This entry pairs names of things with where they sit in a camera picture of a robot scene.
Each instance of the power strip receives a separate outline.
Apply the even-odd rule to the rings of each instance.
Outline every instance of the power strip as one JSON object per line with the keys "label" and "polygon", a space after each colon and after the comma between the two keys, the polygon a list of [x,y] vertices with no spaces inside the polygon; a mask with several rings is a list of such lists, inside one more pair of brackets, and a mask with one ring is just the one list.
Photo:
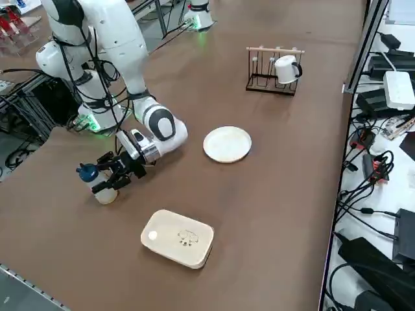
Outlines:
{"label": "power strip", "polygon": [[398,110],[410,110],[415,106],[415,95],[409,74],[403,71],[387,71],[383,76],[386,105]]}

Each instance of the mug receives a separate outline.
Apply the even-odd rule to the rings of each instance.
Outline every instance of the mug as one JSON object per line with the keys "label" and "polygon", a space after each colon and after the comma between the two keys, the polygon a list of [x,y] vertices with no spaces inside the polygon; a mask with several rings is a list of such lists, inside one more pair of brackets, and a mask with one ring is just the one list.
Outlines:
{"label": "mug", "polygon": [[294,55],[285,55],[275,62],[278,83],[288,84],[303,75],[303,69]]}

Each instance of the white plate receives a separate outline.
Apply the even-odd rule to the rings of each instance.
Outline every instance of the white plate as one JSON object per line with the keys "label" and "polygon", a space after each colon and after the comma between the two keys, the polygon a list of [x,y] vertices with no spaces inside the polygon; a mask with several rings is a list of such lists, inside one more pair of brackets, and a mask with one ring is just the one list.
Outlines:
{"label": "white plate", "polygon": [[246,156],[252,140],[248,133],[234,126],[223,126],[210,132],[203,149],[208,157],[221,163],[233,163]]}

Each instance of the tabletop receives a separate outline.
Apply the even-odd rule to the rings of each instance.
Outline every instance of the tabletop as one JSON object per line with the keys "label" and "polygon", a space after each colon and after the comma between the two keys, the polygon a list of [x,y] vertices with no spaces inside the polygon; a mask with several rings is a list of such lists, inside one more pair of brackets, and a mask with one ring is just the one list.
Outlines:
{"label": "tabletop", "polygon": [[[185,32],[150,55],[147,86],[189,138],[113,204],[99,206],[75,173],[113,137],[54,129],[0,186],[0,261],[72,310],[316,310],[350,108],[341,88],[364,9],[277,2],[212,1],[208,33]],[[306,51],[294,97],[245,91],[246,47],[260,45]],[[202,149],[223,125],[253,142],[232,165]],[[215,229],[204,268],[141,245],[159,209]]]}

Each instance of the white bottle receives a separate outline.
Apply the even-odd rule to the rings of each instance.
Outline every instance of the white bottle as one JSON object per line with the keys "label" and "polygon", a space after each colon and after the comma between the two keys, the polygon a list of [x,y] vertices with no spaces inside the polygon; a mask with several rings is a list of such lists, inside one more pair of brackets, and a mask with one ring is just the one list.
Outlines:
{"label": "white bottle", "polygon": [[[103,172],[99,172],[97,166],[94,164],[81,164],[80,167],[77,168],[77,172],[79,173],[81,180],[84,181],[90,189],[99,183],[108,180],[108,177]],[[118,196],[118,191],[112,188],[105,188],[100,192],[95,193],[94,196],[99,203],[106,205],[115,201]]]}

